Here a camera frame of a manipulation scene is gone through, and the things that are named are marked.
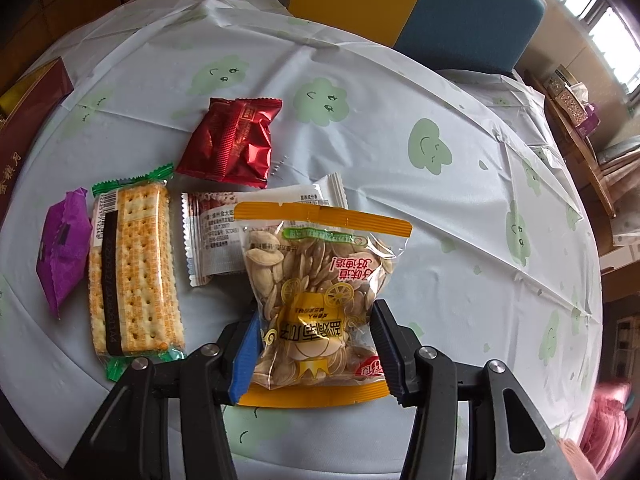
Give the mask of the pumpkin seed bag orange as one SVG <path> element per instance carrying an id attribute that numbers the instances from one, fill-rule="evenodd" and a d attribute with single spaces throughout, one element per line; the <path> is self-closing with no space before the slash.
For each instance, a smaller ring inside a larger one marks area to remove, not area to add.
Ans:
<path id="1" fill-rule="evenodd" d="M 262 335 L 241 405 L 306 410 L 387 396 L 370 315 L 406 249 L 411 223 L 278 202 L 240 203 L 233 218 Z"/>

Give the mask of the soda cracker packet green ends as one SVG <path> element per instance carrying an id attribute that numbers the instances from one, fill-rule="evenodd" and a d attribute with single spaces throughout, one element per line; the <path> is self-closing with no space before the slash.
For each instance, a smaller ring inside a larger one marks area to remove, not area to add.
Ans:
<path id="1" fill-rule="evenodd" d="M 167 188 L 173 174 L 174 166 L 166 164 L 92 187 L 91 335 L 110 382 L 135 358 L 183 358 Z"/>

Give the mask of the white brown snack packet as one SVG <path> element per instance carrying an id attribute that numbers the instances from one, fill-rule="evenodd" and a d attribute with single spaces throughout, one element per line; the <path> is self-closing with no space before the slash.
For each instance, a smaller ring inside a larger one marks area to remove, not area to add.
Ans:
<path id="1" fill-rule="evenodd" d="M 240 228 L 233 211 L 242 202 L 304 203 L 346 208 L 340 174 L 334 172 L 308 184 L 293 184 L 253 192 L 183 192 L 181 223 L 189 282 L 204 286 L 215 275 L 241 273 Z"/>

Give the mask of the purple snack packet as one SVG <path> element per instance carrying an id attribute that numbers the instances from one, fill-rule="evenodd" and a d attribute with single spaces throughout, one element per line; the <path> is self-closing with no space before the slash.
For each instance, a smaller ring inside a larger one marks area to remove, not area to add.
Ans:
<path id="1" fill-rule="evenodd" d="M 44 219 L 36 272 L 50 312 L 58 318 L 62 304 L 85 275 L 91 221 L 87 190 L 68 191 Z"/>

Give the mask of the puffy red snack packet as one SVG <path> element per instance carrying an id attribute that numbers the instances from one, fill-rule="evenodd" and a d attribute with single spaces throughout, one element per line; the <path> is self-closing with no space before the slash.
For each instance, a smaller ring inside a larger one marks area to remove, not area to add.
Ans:
<path id="1" fill-rule="evenodd" d="M 270 127 L 282 101 L 210 99 L 176 171 L 187 177 L 265 188 L 271 169 Z"/>

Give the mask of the white cloud-print tablecloth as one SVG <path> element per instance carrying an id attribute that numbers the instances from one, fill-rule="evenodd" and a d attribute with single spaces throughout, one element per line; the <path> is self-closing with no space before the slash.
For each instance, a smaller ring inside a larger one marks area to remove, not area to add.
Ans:
<path id="1" fill-rule="evenodd" d="M 276 0 L 134 0 L 44 51 L 73 93 L 41 128 L 1 230 L 1 388 L 64 463 L 110 391 L 88 292 L 50 313 L 36 274 L 48 208 L 74 188 L 178 160 L 223 98 L 273 96 L 271 186 L 336 172 L 349 206 L 411 222 L 383 290 L 401 324 L 451 359 L 506 363 L 552 434 L 584 431 L 602 341 L 599 258 L 542 110 L 514 81 L 495 98 L 402 54 L 289 16 Z"/>

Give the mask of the wooden side table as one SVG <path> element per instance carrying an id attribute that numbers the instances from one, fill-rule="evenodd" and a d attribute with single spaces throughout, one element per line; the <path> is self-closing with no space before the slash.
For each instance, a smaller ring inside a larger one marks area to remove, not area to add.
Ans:
<path id="1" fill-rule="evenodd" d="M 591 144 L 579 135 L 564 110 L 552 100 L 542 83 L 529 70 L 524 70 L 523 79 L 544 96 L 544 114 L 576 186 L 584 188 L 589 185 L 604 213 L 613 219 L 616 216 L 614 202 Z"/>

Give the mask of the purple small box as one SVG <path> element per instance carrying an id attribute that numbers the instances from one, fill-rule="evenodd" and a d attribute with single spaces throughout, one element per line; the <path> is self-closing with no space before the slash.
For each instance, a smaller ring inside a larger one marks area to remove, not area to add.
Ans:
<path id="1" fill-rule="evenodd" d="M 585 111 L 587 113 L 587 118 L 583 120 L 578 126 L 576 126 L 576 131 L 583 139 L 588 138 L 588 136 L 590 136 L 591 133 L 594 133 L 600 126 L 600 118 L 597 114 L 597 107 L 595 107 L 591 103 L 586 103 Z"/>

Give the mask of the tissue box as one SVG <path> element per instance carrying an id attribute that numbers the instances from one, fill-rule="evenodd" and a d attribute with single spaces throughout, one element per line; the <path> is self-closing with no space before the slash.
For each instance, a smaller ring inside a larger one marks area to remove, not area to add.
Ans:
<path id="1" fill-rule="evenodd" d="M 544 88 L 574 127 L 588 118 L 585 108 L 588 90 L 564 65 L 556 66 L 544 81 Z"/>

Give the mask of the grey yellow blue headboard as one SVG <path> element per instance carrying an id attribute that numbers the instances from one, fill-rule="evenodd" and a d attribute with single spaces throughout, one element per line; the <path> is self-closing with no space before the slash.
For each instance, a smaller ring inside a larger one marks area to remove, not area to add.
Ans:
<path id="1" fill-rule="evenodd" d="M 279 0 L 303 20 L 385 44 L 432 70 L 508 74 L 544 0 Z"/>

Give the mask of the window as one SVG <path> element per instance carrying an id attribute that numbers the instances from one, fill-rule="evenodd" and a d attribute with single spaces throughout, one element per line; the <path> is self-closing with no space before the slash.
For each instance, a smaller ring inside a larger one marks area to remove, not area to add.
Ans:
<path id="1" fill-rule="evenodd" d="M 582 24 L 626 96 L 639 94 L 639 34 L 608 0 L 559 0 Z"/>

